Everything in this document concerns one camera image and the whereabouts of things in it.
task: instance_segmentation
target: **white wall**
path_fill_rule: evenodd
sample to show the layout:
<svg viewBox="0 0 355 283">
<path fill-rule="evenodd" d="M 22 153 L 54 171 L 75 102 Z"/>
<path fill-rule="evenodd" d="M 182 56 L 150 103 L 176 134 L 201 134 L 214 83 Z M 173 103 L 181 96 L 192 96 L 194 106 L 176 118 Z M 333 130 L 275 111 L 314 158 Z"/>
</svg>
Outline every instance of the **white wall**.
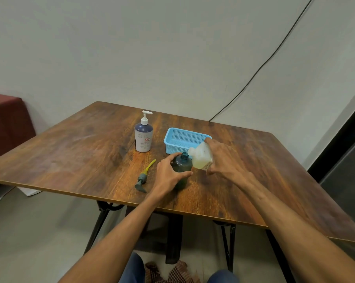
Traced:
<svg viewBox="0 0 355 283">
<path fill-rule="evenodd" d="M 0 92 L 37 132 L 97 100 L 208 120 L 307 1 L 0 0 Z M 270 131 L 308 167 L 353 97 L 355 0 L 315 0 L 215 121 Z"/>
</svg>

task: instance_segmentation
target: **tiled floor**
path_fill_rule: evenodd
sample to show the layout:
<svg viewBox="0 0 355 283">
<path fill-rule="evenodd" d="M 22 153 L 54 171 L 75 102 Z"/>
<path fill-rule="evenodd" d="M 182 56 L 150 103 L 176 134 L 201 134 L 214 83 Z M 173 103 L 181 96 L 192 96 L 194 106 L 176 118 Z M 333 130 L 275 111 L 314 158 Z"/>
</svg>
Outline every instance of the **tiled floor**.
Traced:
<svg viewBox="0 0 355 283">
<path fill-rule="evenodd" d="M 57 282 L 82 256 L 98 214 L 93 200 L 48 192 L 26 197 L 13 189 L 0 201 L 0 282 Z M 125 209 L 110 212 L 98 239 L 124 215 Z M 241 283 L 285 282 L 263 230 L 237 226 L 235 243 L 234 273 Z M 173 268 L 162 255 L 138 253 L 165 277 Z M 202 282 L 226 268 L 220 227 L 184 217 L 180 259 Z"/>
</svg>

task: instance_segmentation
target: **wire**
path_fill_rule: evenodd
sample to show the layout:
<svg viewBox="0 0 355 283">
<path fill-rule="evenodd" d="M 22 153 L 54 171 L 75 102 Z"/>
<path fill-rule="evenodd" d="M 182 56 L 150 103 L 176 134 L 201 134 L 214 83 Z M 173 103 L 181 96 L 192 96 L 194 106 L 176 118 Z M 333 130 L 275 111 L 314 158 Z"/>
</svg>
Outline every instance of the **wire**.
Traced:
<svg viewBox="0 0 355 283">
<path fill-rule="evenodd" d="M 270 59 L 276 54 L 276 52 L 280 49 L 280 47 L 283 45 L 283 43 L 285 42 L 285 40 L 288 38 L 288 36 L 290 35 L 291 31 L 294 29 L 295 25 L 298 23 L 299 19 L 301 18 L 302 14 L 306 11 L 307 7 L 310 5 L 312 0 L 310 0 L 307 5 L 305 6 L 305 8 L 303 9 L 303 11 L 300 13 L 300 15 L 298 16 L 297 20 L 294 22 L 293 26 L 290 28 L 288 34 L 284 37 L 283 41 L 280 43 L 280 45 L 277 47 L 277 49 L 273 52 L 273 54 L 259 67 L 259 69 L 254 73 L 254 75 L 251 77 L 251 79 L 247 82 L 247 84 L 243 87 L 243 89 L 240 91 L 240 93 L 238 93 L 224 108 L 222 108 L 216 115 L 214 115 L 209 122 L 211 122 L 218 114 L 220 114 L 227 106 L 229 106 L 242 92 L 243 90 L 246 89 L 246 87 L 250 84 L 250 82 L 253 80 L 253 78 L 256 76 L 256 74 L 258 74 L 258 72 L 261 70 L 261 68 L 268 62 L 270 61 Z"/>
</svg>

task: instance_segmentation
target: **right arm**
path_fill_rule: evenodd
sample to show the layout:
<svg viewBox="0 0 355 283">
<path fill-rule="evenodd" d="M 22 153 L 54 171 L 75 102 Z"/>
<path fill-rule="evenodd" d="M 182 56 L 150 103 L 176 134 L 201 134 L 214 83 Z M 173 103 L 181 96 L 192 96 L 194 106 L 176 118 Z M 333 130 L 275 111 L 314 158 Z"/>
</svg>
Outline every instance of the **right arm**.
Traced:
<svg viewBox="0 0 355 283">
<path fill-rule="evenodd" d="M 227 178 L 247 195 L 305 282 L 355 282 L 355 261 L 267 190 L 233 148 L 210 138 L 205 142 L 213 153 L 207 174 Z"/>
</svg>

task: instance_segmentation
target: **refill bottle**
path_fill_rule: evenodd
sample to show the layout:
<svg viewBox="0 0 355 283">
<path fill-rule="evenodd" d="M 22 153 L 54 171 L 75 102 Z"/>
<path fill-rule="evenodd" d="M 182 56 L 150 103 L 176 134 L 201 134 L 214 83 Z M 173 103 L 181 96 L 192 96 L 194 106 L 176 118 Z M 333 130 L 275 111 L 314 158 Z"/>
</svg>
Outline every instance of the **refill bottle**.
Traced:
<svg viewBox="0 0 355 283">
<path fill-rule="evenodd" d="M 192 156 L 193 166 L 197 169 L 207 170 L 213 164 L 213 155 L 207 143 L 202 142 L 197 148 L 189 148 L 188 153 Z"/>
<path fill-rule="evenodd" d="M 145 110 L 142 110 L 142 112 L 141 123 L 134 127 L 134 138 L 136 140 L 136 150 L 138 152 L 148 152 L 152 147 L 153 127 L 149 124 L 146 114 L 152 114 L 152 112 Z"/>
<path fill-rule="evenodd" d="M 175 172 L 182 173 L 185 171 L 190 171 L 192 169 L 192 160 L 189 158 L 186 152 L 183 152 L 181 155 L 176 156 L 171 163 L 172 168 Z M 175 185 L 175 189 L 182 190 L 187 185 L 187 178 L 181 179 Z"/>
</svg>

